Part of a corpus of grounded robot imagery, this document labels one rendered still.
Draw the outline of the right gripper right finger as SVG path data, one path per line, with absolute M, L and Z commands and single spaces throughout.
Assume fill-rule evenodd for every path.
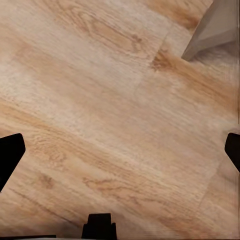
M 224 150 L 240 172 L 240 134 L 229 133 Z

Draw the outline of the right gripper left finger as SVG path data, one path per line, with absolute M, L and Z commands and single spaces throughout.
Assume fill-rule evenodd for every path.
M 26 152 L 21 133 L 0 138 L 0 192 Z

